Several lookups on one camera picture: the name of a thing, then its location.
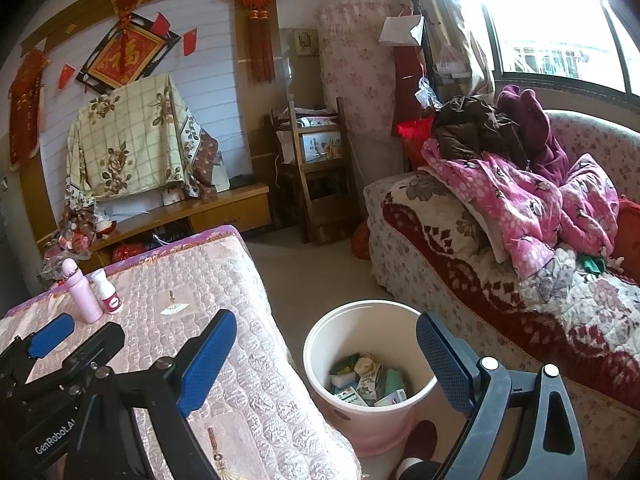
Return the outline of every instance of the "red flag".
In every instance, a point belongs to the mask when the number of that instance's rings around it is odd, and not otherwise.
[[[151,32],[156,36],[160,36],[164,38],[166,34],[169,32],[171,28],[171,23],[166,19],[161,12],[158,13],[158,17],[154,21],[154,24],[151,27]]]
[[[184,55],[190,56],[196,51],[196,41],[198,39],[198,29],[190,30],[182,37],[182,46],[184,47]]]
[[[58,88],[62,90],[75,73],[76,69],[71,65],[66,64],[65,66],[63,66],[62,72],[60,72],[60,79],[58,79]]]

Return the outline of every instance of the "bottle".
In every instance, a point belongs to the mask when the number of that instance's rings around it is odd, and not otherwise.
[[[94,323],[102,317],[102,309],[95,299],[89,280],[79,269],[78,264],[71,258],[62,262],[62,272],[69,294],[76,302],[80,315],[87,324]]]
[[[107,314],[115,314],[119,311],[122,308],[122,300],[120,296],[118,296],[116,288],[107,279],[107,274],[104,272],[104,269],[96,270],[91,275],[91,279],[94,280],[98,288],[96,294],[98,298],[102,300],[102,309]]]

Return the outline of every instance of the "sofa backrest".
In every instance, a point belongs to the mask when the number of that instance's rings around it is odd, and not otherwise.
[[[566,110],[545,110],[570,164],[590,153],[607,172],[619,194],[640,203],[640,134],[597,117]]]

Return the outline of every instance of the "blue gripper pad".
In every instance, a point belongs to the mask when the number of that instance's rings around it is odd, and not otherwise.
[[[465,349],[458,347],[457,340],[436,314],[422,314],[415,326],[415,335],[449,404],[454,410],[470,418],[476,407],[474,379],[475,376],[479,377],[476,364],[471,361]]]
[[[74,328],[74,319],[69,314],[60,314],[34,334],[27,353],[34,359],[42,359],[69,337],[74,332]]]
[[[178,399],[178,410],[187,417],[204,404],[216,377],[225,363],[231,347],[236,342],[238,326],[236,316],[221,310],[205,328],[208,336],[182,377],[182,389]]]

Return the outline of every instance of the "white sock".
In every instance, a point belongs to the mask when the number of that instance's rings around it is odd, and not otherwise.
[[[420,462],[423,461],[419,458],[405,458],[404,460],[402,460],[402,463],[400,464],[400,466],[398,467],[398,471],[396,472],[396,480],[400,480],[400,476],[402,475],[402,473],[404,473],[412,465],[419,464]]]

